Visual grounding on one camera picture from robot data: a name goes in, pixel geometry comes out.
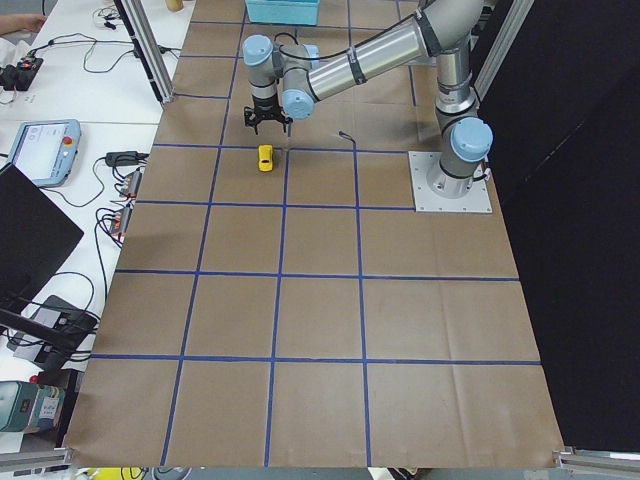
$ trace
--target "electronic device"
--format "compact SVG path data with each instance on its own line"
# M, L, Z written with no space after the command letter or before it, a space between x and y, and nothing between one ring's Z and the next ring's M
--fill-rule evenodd
M67 178L78 152L77 120L25 122L8 160L38 187L56 187Z
M0 86L5 90L26 92L42 66L42 58L32 55L22 57L15 65L0 68Z
M0 168L0 205L0 325L46 342L33 363L45 370L60 368L95 327L95 319L57 300L52 307L64 315L52 324L21 313L62 266L83 232L10 163Z

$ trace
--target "computer monitor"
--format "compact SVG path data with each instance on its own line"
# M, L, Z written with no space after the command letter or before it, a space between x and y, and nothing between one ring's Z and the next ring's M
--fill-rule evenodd
M41 367L57 366L86 337L87 328L95 326L95 321L91 325L83 318L81 329L49 328L21 316L82 236L83 231L18 168L12 164L0 168L0 325L53 347L48 351L59 358L47 363L41 356L34 361Z

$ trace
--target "light blue cap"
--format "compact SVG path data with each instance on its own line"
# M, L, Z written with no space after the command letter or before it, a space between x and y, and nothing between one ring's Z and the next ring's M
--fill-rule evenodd
M482 160L493 143L491 127L476 117L460 120L451 132L451 147L462 160L468 163Z
M290 88L282 94L282 108L294 120L303 120L313 113L315 103L307 92Z
M320 48L317 45L304 45L304 48L307 49L307 53L309 54L309 58L318 58L320 56ZM318 68L320 66L320 60L311 60L311 70L314 68Z
M242 56L248 67L255 67L267 60L273 51L273 44L269 37L251 35L242 44Z

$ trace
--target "blue rectangular device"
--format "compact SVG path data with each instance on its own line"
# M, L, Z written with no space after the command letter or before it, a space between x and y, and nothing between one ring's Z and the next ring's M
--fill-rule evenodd
M78 153L80 123L77 120L25 122L20 125L9 152L13 163L38 187L61 185Z

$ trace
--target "white mounting plate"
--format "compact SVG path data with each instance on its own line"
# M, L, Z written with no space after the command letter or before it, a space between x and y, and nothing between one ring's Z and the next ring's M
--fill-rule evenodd
M491 201L485 180L473 182L471 190L462 198L448 199L436 194L427 185L427 172L431 165L440 160L441 152L409 152L413 201L416 212L435 213L492 213ZM475 176L482 175L478 166Z

